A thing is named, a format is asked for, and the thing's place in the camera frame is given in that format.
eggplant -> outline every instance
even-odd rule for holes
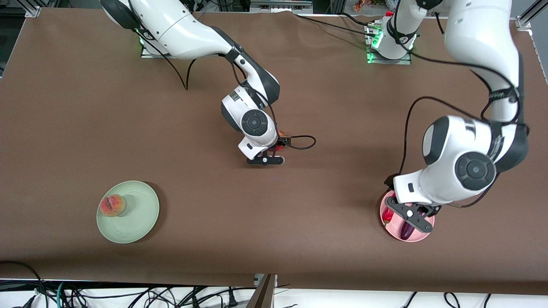
[[[412,225],[409,225],[406,221],[403,223],[402,230],[399,233],[399,236],[402,238],[402,240],[407,240],[415,228]]]

peach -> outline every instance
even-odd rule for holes
[[[116,217],[125,210],[125,200],[120,195],[112,195],[101,200],[99,209],[104,216]]]

white robotic arm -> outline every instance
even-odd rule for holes
[[[402,57],[409,46],[401,37],[414,38],[422,12],[450,8],[447,50],[458,62],[472,65],[472,72],[488,87],[492,105],[489,122],[439,118],[423,138],[427,167],[394,177],[396,199],[389,198],[387,205],[422,232],[432,228],[419,213],[434,215],[440,205],[482,193],[497,174],[515,167],[527,155],[523,67],[510,35],[511,4],[511,0],[401,0],[395,15],[383,21],[393,29],[376,49],[381,55]],[[406,25],[403,30],[400,24]],[[406,203],[413,204],[411,211],[404,207]]]
[[[244,134],[238,147],[248,159],[277,142],[276,126],[263,109],[278,99],[279,83],[221,29],[196,20],[178,0],[101,0],[101,4],[112,21],[142,33],[145,48],[153,54],[183,60],[220,55],[239,66],[248,78],[223,98],[221,114]]]

green plate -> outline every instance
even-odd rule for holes
[[[103,198],[114,194],[125,199],[125,210],[119,216],[106,217],[97,207],[99,231],[107,240],[118,244],[138,241],[158,220],[160,202],[156,192],[146,183],[127,181],[111,188]]]

brown table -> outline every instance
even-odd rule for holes
[[[426,240],[406,244],[380,227],[378,202],[399,167],[408,107],[434,95],[479,114],[483,84],[462,67],[367,64],[363,36],[291,13],[203,22],[277,77],[279,128],[314,135],[316,147],[284,149],[279,167],[246,165],[242,135],[220,113],[236,85],[224,59],[199,59],[186,92],[102,10],[43,9],[0,82],[1,259],[58,279],[248,286],[275,272],[295,288],[548,294],[548,87],[529,34],[512,27],[529,156],[480,204],[443,208]],[[434,20],[420,32],[416,52],[450,59]],[[423,133],[448,112],[417,106],[405,171],[423,168]],[[120,245],[99,233],[95,212],[125,180],[151,184],[161,213],[148,236]],[[30,277],[14,267],[0,276]]]

